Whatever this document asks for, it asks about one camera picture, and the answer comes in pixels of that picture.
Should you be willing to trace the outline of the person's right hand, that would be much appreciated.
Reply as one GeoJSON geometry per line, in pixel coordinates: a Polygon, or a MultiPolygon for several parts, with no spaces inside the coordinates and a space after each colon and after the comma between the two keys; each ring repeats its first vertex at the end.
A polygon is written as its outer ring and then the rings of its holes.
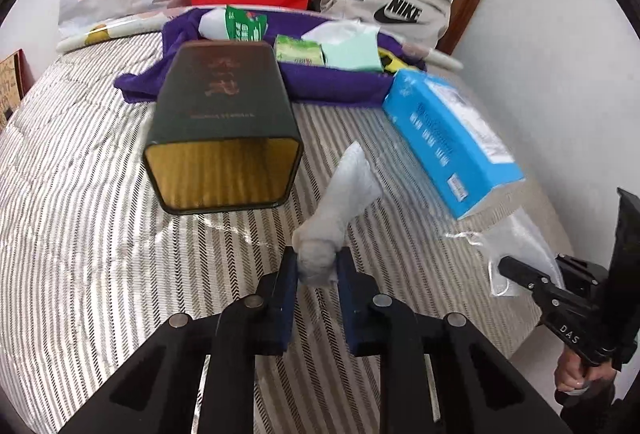
{"type": "Polygon", "coordinates": [[[617,371],[611,362],[597,367],[585,368],[580,358],[570,347],[564,346],[554,370],[555,388],[562,393],[583,390],[588,382],[614,381],[617,371]]]}

